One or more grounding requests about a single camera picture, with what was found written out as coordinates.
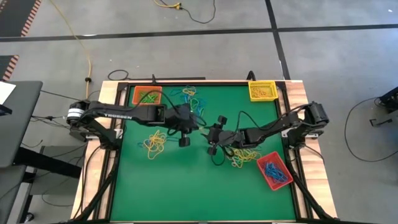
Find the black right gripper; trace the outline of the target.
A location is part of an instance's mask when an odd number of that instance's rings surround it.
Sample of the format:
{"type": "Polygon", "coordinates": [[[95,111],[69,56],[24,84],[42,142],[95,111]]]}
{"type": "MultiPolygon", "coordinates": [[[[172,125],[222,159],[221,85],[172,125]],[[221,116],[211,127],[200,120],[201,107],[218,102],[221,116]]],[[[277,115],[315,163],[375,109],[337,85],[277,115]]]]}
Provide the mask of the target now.
{"type": "Polygon", "coordinates": [[[227,118],[220,115],[218,116],[217,122],[212,124],[211,126],[205,126],[204,129],[208,129],[209,131],[213,132],[220,132],[218,135],[214,134],[204,134],[203,136],[207,140],[207,143],[210,145],[207,153],[209,155],[215,155],[216,154],[216,146],[215,144],[219,146],[230,146],[236,149],[244,149],[245,143],[244,143],[244,135],[241,132],[234,132],[234,131],[222,131],[223,126],[227,122],[227,118]]]}

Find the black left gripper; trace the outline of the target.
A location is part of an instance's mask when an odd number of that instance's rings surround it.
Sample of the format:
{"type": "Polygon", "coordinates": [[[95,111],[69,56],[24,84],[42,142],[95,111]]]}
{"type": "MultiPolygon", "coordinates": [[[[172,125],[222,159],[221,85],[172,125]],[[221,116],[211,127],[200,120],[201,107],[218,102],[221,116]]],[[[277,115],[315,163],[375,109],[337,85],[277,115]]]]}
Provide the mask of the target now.
{"type": "Polygon", "coordinates": [[[190,138],[188,133],[192,131],[199,131],[202,136],[206,135],[204,126],[207,122],[196,113],[195,109],[190,110],[189,104],[182,104],[167,109],[165,115],[165,128],[181,131],[181,138],[178,140],[180,147],[187,147],[190,145],[190,138]]]}

